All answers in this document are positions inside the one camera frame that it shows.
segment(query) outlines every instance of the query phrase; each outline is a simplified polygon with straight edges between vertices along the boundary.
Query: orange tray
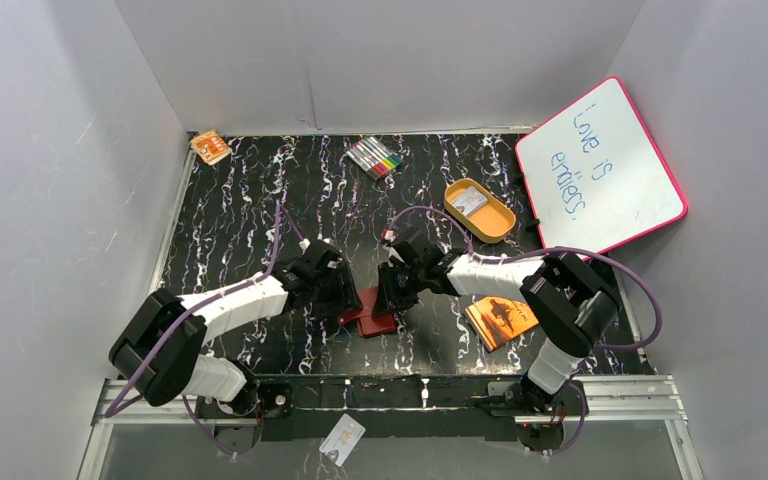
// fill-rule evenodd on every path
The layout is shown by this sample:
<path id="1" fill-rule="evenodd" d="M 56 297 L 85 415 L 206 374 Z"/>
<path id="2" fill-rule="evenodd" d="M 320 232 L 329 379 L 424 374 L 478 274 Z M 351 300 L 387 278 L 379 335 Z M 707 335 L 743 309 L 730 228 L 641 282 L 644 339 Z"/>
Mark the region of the orange tray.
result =
<path id="1" fill-rule="evenodd" d="M 452 200 L 469 187 L 475 187 L 476 190 L 487 197 L 487 204 L 469 217 L 465 217 L 463 213 L 452 206 Z M 455 217 L 484 243 L 498 243 L 502 241 L 516 224 L 514 212 L 471 178 L 462 178 L 446 187 L 443 206 L 446 207 L 446 211 L 450 215 Z"/>

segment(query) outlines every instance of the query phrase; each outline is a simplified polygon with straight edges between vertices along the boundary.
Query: gray wall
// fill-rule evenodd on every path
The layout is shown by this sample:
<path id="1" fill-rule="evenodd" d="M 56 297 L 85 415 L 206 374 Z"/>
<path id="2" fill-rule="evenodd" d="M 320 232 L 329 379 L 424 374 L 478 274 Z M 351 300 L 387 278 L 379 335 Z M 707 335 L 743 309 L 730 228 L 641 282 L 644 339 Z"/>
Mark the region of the gray wall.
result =
<path id="1" fill-rule="evenodd" d="M 601 80 L 644 0 L 116 0 L 188 130 L 534 124 Z"/>
<path id="2" fill-rule="evenodd" d="M 185 144 L 112 0 L 0 2 L 0 479 L 77 474 Z"/>
<path id="3" fill-rule="evenodd" d="M 768 478 L 768 2 L 650 1 L 611 73 L 690 204 L 618 252 L 664 303 L 650 353 L 675 375 L 705 473 Z M 639 295 L 634 311 L 651 317 Z"/>

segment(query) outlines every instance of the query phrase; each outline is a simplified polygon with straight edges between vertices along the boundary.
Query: marker set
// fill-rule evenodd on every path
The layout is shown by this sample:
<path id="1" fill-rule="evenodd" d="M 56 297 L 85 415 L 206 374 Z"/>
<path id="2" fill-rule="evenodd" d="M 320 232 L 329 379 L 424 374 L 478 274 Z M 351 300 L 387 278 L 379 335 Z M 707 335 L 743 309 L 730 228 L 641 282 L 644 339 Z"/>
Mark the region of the marker set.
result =
<path id="1" fill-rule="evenodd" d="M 402 164 L 402 157 L 393 153 L 375 137 L 364 137 L 346 151 L 354 162 L 374 180 L 386 177 Z"/>

